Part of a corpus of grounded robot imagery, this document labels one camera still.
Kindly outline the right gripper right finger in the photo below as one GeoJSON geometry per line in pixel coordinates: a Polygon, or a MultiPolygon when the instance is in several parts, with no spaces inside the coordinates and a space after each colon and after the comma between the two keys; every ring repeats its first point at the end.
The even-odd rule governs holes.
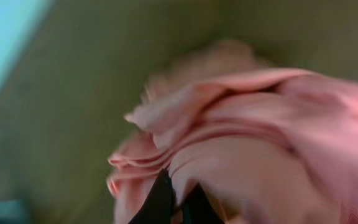
{"type": "Polygon", "coordinates": [[[189,193],[181,205],[181,210],[182,224],[224,224],[212,208],[200,184],[189,193]]]}

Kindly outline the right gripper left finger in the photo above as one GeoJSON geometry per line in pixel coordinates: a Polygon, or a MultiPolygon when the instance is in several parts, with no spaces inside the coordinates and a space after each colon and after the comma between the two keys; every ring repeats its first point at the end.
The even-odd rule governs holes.
{"type": "Polygon", "coordinates": [[[129,224],[170,224],[175,207],[175,193],[168,171],[162,169],[140,210],[129,224]]]}

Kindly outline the pink cloth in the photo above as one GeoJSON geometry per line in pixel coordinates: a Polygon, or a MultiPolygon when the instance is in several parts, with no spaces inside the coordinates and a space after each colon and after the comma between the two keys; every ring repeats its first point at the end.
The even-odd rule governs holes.
{"type": "Polygon", "coordinates": [[[221,40],[146,84],[109,158],[114,222],[129,223],[162,169],[171,223],[200,184],[224,223],[358,223],[358,83],[278,68],[221,40]]]}

